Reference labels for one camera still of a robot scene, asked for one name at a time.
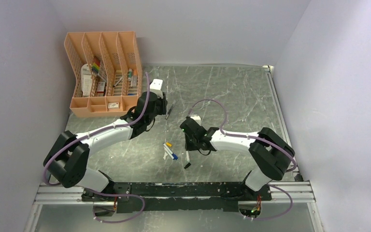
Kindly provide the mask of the thin black pen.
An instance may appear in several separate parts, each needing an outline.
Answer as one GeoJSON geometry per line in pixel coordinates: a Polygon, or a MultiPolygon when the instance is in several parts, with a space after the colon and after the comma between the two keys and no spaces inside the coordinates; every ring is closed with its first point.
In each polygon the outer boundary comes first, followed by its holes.
{"type": "Polygon", "coordinates": [[[176,100],[174,100],[172,103],[171,103],[171,106],[169,107],[167,113],[166,113],[166,116],[165,116],[165,119],[168,120],[174,106],[176,105],[176,100]]]}

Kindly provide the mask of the silver marker pen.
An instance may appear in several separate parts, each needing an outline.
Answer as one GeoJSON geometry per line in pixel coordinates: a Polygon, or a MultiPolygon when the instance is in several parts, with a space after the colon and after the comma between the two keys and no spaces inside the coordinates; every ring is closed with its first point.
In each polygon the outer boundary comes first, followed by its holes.
{"type": "Polygon", "coordinates": [[[190,163],[189,151],[186,151],[186,160],[187,160],[188,163],[190,163]]]}

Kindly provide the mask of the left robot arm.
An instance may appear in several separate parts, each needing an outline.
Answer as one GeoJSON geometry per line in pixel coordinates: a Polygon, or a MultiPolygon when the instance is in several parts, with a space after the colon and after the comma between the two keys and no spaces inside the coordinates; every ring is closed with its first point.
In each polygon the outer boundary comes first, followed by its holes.
{"type": "Polygon", "coordinates": [[[43,162],[44,173],[50,173],[65,188],[84,187],[94,190],[102,201],[110,200],[114,196],[114,181],[105,173],[88,168],[90,155],[149,131],[156,116],[167,113],[167,104],[165,92],[144,92],[136,106],[107,126],[86,133],[61,133],[43,162]]]}

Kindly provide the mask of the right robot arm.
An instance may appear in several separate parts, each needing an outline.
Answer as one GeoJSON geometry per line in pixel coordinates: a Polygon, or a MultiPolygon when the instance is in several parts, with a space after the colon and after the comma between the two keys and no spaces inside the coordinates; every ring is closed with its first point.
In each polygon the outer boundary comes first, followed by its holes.
{"type": "Polygon", "coordinates": [[[263,127],[259,132],[242,133],[211,127],[205,129],[196,120],[186,117],[180,125],[185,134],[187,151],[207,153],[215,151],[233,151],[250,155],[254,168],[243,181],[242,196],[253,200],[260,189],[271,181],[282,180],[290,171],[290,164],[295,164],[294,149],[272,129],[263,127]]]}

